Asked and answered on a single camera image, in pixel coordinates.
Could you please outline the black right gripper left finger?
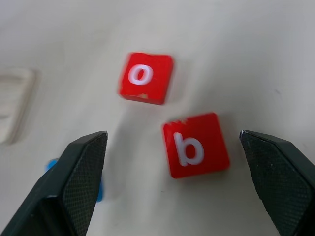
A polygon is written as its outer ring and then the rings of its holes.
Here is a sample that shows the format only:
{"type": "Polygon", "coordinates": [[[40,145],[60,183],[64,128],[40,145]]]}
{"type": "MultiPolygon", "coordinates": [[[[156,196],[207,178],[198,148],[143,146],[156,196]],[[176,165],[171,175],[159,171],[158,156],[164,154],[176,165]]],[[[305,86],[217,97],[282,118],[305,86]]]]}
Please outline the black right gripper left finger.
{"type": "Polygon", "coordinates": [[[102,179],[108,134],[99,131],[66,147],[36,182],[3,236],[84,236],[102,179]]]}

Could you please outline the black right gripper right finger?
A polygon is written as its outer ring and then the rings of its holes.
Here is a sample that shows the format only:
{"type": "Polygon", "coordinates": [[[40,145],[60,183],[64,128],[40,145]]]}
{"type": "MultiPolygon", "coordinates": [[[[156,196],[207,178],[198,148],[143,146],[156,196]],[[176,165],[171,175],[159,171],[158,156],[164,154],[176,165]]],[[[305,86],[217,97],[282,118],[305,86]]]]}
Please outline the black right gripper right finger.
{"type": "Polygon", "coordinates": [[[255,190],[282,236],[315,234],[315,166],[291,142],[242,130],[255,190]]]}

